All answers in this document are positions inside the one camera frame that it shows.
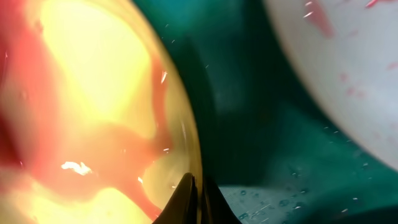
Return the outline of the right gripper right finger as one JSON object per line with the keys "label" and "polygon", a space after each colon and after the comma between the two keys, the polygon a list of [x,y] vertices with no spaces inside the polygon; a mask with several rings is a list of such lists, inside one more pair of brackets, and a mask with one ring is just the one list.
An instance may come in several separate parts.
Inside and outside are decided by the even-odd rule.
{"label": "right gripper right finger", "polygon": [[210,177],[203,180],[201,224],[241,224]]}

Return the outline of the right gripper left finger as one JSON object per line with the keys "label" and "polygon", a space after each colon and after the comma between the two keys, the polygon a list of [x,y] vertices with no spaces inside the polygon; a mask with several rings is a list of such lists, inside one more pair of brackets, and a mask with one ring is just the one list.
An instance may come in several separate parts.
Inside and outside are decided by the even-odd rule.
{"label": "right gripper left finger", "polygon": [[186,173],[153,224],[196,224],[198,191],[195,178]]}

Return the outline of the white plate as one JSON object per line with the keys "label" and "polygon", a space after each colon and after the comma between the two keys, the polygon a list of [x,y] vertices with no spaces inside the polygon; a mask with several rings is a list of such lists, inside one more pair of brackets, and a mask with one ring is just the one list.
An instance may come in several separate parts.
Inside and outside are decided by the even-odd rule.
{"label": "white plate", "polygon": [[397,1],[264,0],[300,81],[342,131],[397,168]]}

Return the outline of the yellow-green plate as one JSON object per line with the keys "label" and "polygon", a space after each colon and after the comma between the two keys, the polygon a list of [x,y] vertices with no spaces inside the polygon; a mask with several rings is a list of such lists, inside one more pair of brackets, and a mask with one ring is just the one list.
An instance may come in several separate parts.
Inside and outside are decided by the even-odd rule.
{"label": "yellow-green plate", "polygon": [[192,109],[131,1],[1,2],[1,222],[153,223],[186,173]]}

